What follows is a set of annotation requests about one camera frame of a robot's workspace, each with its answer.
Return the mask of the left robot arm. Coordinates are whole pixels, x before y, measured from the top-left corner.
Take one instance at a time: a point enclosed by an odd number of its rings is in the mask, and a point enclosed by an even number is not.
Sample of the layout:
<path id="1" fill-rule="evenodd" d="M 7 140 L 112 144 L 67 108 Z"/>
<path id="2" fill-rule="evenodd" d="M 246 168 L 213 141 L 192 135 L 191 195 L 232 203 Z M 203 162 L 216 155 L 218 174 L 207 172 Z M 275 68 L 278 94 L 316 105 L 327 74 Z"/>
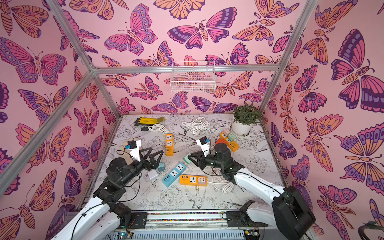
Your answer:
<path id="1" fill-rule="evenodd" d="M 106 169 L 107 177 L 93 193 L 86 206 L 54 237 L 53 240 L 101 240 L 119 227 L 134 222 L 132 209 L 120 198 L 130 181 L 143 170 L 158 168 L 164 151 L 152 148 L 139 151 L 140 160 L 130 164 L 124 158 L 113 159 Z"/>

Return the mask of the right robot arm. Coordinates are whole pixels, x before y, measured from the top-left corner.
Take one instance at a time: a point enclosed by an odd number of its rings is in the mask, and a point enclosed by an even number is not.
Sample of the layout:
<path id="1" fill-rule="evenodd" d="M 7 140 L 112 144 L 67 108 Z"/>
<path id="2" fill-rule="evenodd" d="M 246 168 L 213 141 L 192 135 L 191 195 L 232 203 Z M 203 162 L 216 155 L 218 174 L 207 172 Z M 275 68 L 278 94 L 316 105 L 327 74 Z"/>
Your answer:
<path id="1" fill-rule="evenodd" d="M 244 204 L 247 220 L 275 226 L 288 240 L 300 240 L 307 234 L 316 217 L 297 188 L 283 188 L 254 175 L 233 159 L 226 144 L 216 144 L 214 149 L 213 155 L 199 151 L 189 154 L 188 159 L 201 170 L 220 169 L 228 182 L 247 189 L 268 204 L 267 207 L 253 202 Z"/>

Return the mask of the pink usb charger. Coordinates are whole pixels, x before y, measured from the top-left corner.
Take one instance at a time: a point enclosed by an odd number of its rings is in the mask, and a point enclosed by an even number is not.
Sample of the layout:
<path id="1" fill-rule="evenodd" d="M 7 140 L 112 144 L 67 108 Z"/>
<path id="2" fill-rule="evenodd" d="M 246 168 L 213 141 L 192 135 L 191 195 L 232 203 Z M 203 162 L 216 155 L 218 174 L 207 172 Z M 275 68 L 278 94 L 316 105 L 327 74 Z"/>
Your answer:
<path id="1" fill-rule="evenodd" d="M 206 186 L 207 185 L 207 178 L 206 177 L 199 177 L 198 178 L 198 184 L 201 186 Z"/>

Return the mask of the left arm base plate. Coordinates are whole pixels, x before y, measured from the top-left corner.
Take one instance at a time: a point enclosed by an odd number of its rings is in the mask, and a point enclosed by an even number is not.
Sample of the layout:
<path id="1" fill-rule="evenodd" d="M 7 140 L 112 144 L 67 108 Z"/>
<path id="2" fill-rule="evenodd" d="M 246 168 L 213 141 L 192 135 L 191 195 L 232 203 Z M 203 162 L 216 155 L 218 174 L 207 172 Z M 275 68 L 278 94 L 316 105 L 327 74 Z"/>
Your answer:
<path id="1" fill-rule="evenodd" d="M 144 229 L 147 224 L 147 212 L 129 212 L 121 218 L 120 227 L 123 229 Z"/>

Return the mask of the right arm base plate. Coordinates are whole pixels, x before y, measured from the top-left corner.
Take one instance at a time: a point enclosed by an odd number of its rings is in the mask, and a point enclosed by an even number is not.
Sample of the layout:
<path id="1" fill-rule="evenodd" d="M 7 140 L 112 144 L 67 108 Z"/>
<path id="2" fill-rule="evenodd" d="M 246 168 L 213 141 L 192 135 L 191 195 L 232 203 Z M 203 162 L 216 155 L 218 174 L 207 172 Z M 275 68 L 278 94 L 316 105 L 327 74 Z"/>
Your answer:
<path id="1" fill-rule="evenodd" d="M 237 227 L 237 228 L 254 228 L 259 227 L 268 227 L 268 224 L 261 222 L 252 221 L 244 212 L 241 211 L 227 211 L 226 217 L 228 227 Z"/>

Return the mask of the green usb charger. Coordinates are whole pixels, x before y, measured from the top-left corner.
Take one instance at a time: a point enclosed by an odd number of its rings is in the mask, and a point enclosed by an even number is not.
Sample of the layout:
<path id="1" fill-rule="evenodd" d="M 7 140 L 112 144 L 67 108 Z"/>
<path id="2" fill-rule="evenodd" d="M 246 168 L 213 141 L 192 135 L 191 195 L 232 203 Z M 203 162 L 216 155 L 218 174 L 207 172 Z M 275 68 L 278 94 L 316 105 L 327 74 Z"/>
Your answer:
<path id="1" fill-rule="evenodd" d="M 188 154 L 188 155 L 186 155 L 183 159 L 184 159 L 184 161 L 185 161 L 185 163 L 186 164 L 190 164 L 192 161 L 189 159 L 189 156 L 190 156 L 191 154 Z"/>

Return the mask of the blue power strip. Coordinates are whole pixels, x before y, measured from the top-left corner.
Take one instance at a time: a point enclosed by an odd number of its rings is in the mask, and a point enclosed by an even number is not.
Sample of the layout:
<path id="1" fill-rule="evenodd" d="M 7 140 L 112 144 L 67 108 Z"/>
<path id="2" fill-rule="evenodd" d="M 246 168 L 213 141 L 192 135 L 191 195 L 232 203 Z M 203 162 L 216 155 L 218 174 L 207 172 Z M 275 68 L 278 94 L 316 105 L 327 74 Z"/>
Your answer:
<path id="1" fill-rule="evenodd" d="M 169 172 L 162 179 L 163 184 L 166 187 L 171 186 L 186 170 L 186 165 L 183 163 L 179 163 L 171 172 Z"/>

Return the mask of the white usb charger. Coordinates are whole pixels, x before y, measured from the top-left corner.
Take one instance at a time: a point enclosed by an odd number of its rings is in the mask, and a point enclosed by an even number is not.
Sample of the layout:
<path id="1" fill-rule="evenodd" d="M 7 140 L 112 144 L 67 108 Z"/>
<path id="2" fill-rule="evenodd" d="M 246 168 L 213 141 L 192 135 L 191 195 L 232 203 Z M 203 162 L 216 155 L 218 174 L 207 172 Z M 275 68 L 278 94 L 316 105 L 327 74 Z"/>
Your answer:
<path id="1" fill-rule="evenodd" d="M 159 178 L 159 175 L 156 170 L 150 170 L 147 172 L 148 179 L 150 181 L 155 181 Z"/>

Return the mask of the teal usb charger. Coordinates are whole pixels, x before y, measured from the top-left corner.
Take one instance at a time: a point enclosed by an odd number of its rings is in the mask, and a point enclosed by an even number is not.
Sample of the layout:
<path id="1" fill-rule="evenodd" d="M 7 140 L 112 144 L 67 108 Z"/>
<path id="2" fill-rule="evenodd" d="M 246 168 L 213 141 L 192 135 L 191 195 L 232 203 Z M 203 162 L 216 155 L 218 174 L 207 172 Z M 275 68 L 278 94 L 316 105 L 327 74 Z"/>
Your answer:
<path id="1" fill-rule="evenodd" d="M 163 172 L 165 170 L 166 170 L 165 164 L 164 163 L 159 163 L 158 171 L 159 172 Z"/>

